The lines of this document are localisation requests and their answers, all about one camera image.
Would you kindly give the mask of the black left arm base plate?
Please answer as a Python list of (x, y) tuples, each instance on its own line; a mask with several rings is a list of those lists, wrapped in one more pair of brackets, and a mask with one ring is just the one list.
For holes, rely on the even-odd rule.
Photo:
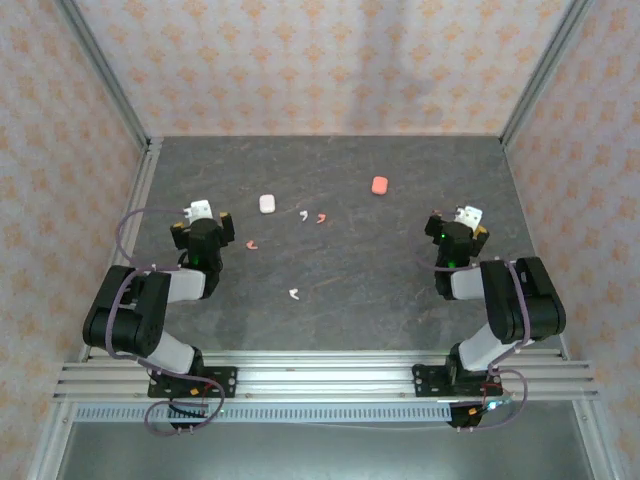
[[(234, 398), (237, 374), (238, 369), (234, 366), (204, 366), (190, 376), (213, 380), (223, 388), (226, 398)], [(150, 372), (147, 395), (158, 399), (219, 398), (220, 391), (208, 382)]]

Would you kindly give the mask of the aluminium mounting rail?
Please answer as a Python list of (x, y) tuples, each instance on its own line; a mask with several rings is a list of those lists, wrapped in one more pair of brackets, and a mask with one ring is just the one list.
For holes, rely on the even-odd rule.
[[(438, 351), (220, 351), (207, 352), (208, 366), (238, 370), (238, 402), (408, 402), (415, 390), (416, 364), (440, 366)], [(586, 361), (559, 350), (532, 348), (500, 367), (501, 380), (515, 398), (527, 390), (531, 401), (581, 400), (599, 396)], [(66, 363), (54, 389), (62, 401), (138, 401), (147, 398), (149, 377), (131, 361), (92, 350), (85, 362)]]

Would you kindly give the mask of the grey metal lower panel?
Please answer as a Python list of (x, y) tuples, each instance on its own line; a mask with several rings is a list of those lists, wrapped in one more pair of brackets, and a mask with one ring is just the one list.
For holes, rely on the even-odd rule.
[(157, 438), (77, 424), (57, 480), (593, 480), (572, 427), (505, 429), (218, 424)]

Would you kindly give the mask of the aluminium side rail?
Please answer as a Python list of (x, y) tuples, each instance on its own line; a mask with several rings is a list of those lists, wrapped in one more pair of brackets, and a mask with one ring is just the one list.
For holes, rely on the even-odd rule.
[[(163, 141), (163, 137), (152, 137), (143, 152), (136, 170), (136, 177), (131, 187), (128, 203), (123, 210), (124, 213), (146, 206)], [(129, 220), (124, 227), (122, 235), (123, 247), (129, 255), (133, 254), (141, 221), (142, 217), (136, 217)]]

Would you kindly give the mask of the aluminium frame post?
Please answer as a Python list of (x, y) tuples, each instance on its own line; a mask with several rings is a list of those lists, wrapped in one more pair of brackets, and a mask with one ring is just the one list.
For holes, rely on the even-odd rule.
[(513, 143), (595, 0), (570, 0), (499, 137), (504, 150)]
[(128, 100), (124, 88), (100, 47), (90, 25), (84, 18), (76, 0), (53, 0), (53, 2), (76, 36), (89, 63), (94, 68), (98, 78), (113, 100), (124, 120), (128, 132), (139, 147), (146, 149), (150, 143), (150, 137), (147, 135), (142, 122)]

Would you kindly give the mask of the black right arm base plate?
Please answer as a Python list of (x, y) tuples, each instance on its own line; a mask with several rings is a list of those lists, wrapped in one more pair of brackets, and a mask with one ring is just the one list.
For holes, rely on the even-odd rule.
[(500, 383), (488, 380), (487, 372), (457, 370), (451, 366), (415, 364), (413, 385), (417, 397), (498, 397), (504, 393)]

